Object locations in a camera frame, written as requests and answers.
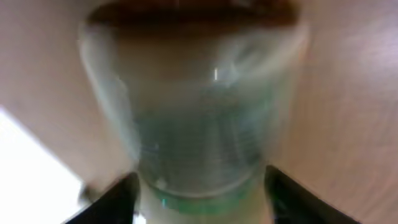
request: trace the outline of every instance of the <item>transparent glass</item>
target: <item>transparent glass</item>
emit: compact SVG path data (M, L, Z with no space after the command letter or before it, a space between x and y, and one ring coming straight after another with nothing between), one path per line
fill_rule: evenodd
M258 198L307 30L296 18L270 23L248 12L134 14L112 5L81 28L98 101L145 188L185 217L170 223L242 223L237 206Z

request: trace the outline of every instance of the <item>wooden table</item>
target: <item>wooden table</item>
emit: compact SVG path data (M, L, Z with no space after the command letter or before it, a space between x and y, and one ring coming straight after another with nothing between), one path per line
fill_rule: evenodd
M95 1L0 1L0 104L101 189L129 167L80 65ZM398 1L303 0L313 40L272 163L363 223L398 219Z

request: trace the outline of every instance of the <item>black object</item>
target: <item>black object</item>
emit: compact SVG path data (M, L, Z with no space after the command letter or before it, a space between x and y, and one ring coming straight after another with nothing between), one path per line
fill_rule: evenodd
M275 224L359 224L275 167L267 167L264 186L274 207ZM137 175L129 174L66 224L132 224L138 195Z

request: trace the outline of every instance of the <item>wooden surface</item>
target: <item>wooden surface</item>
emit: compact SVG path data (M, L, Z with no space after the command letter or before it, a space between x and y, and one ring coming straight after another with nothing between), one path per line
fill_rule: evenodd
M363 223L395 223L398 1L303 1L312 46L273 163ZM82 2L0 1L0 105L101 188L129 163L80 65L78 21L98 1Z

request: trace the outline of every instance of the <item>clear glass cup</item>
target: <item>clear glass cup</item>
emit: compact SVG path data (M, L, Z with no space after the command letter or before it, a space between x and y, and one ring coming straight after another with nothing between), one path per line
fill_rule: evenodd
M153 201L188 223L236 221L288 118L307 28L291 4L261 6L115 3L81 27L82 61L111 126Z

